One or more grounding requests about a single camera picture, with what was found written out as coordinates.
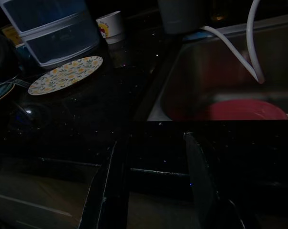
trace red bowl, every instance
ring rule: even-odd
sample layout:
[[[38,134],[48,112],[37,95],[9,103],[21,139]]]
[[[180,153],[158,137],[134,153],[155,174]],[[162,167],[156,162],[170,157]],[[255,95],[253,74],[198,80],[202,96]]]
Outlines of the red bowl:
[[[201,111],[194,120],[288,120],[286,113],[270,103],[253,99],[219,102]]]

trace plastic drawer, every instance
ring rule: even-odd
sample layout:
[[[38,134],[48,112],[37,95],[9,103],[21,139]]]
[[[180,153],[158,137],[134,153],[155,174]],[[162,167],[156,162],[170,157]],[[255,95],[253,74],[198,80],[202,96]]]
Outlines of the plastic drawer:
[[[82,54],[100,41],[97,26],[88,14],[79,14],[42,32],[21,38],[42,67]]]
[[[19,34],[87,10],[84,0],[0,0]]]

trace plate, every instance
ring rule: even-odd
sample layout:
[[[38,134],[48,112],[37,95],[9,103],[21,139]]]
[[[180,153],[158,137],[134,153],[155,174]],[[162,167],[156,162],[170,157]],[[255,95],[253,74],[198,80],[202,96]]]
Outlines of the plate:
[[[66,63],[46,73],[29,87],[31,95],[42,95],[71,86],[86,78],[103,63],[100,56],[90,56]]]
[[[15,85],[12,83],[6,83],[0,86],[0,100],[3,99],[8,93],[14,89]]]

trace dish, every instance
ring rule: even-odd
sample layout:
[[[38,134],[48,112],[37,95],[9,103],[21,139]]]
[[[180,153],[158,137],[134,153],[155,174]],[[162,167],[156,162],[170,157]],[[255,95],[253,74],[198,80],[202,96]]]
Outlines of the dish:
[[[0,100],[3,99],[8,93],[14,89],[15,85],[12,83],[6,83],[0,86]]]
[[[236,99],[210,105],[195,120],[288,120],[288,116],[279,107],[264,101]]]
[[[66,88],[92,74],[103,63],[100,56],[90,56],[66,63],[46,73],[29,87],[31,95],[42,95]]]

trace white container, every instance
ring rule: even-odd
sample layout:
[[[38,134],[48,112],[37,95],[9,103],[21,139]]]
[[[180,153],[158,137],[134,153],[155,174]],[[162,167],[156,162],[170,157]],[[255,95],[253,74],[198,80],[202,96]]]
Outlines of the white container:
[[[41,67],[73,58],[100,42],[98,30],[87,12],[74,14],[21,38]]]
[[[204,25],[204,0],[158,0],[168,34],[191,32]]]
[[[0,0],[19,35],[87,10],[84,0]]]

